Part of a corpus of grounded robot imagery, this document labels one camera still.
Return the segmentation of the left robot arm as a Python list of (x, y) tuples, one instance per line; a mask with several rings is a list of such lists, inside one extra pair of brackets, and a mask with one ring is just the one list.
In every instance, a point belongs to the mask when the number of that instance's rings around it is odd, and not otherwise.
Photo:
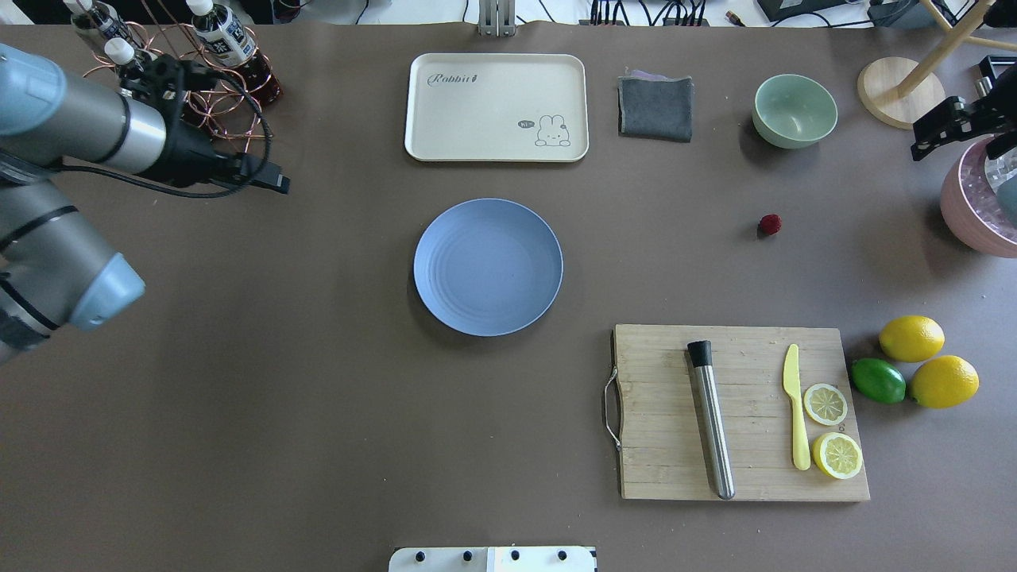
[(289, 192), (289, 179), (270, 162), (268, 123), (255, 158), (219, 152), (182, 119), (185, 95), (217, 85), (225, 73), (168, 54), (141, 62), (126, 52), (125, 63), (137, 70), (129, 94), (2, 47), (3, 361), (67, 323), (97, 329), (145, 293), (138, 272), (54, 184), (58, 174), (88, 172), (188, 199), (194, 184), (217, 185), (218, 198), (246, 186)]

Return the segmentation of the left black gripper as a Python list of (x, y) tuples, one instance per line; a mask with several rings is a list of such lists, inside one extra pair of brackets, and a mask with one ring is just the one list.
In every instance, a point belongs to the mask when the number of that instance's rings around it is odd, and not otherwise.
[(162, 141), (157, 144), (155, 162), (138, 175), (177, 188), (193, 184), (217, 184), (225, 191), (255, 186), (289, 195), (290, 178), (282, 168), (265, 158), (232, 157), (215, 151), (210, 137), (183, 120), (189, 91), (217, 85), (222, 73), (194, 60), (177, 60), (170, 55), (130, 54), (119, 57), (120, 84), (134, 100), (143, 102), (162, 117)]

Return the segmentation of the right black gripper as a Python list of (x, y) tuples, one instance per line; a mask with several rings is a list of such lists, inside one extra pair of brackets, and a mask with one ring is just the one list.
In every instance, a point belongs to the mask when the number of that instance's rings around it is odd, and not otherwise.
[(992, 81), (984, 97), (966, 104), (951, 95), (913, 123), (912, 160), (922, 160), (934, 149), (995, 134), (988, 144), (988, 158), (998, 159), (1016, 145), (1016, 65)]

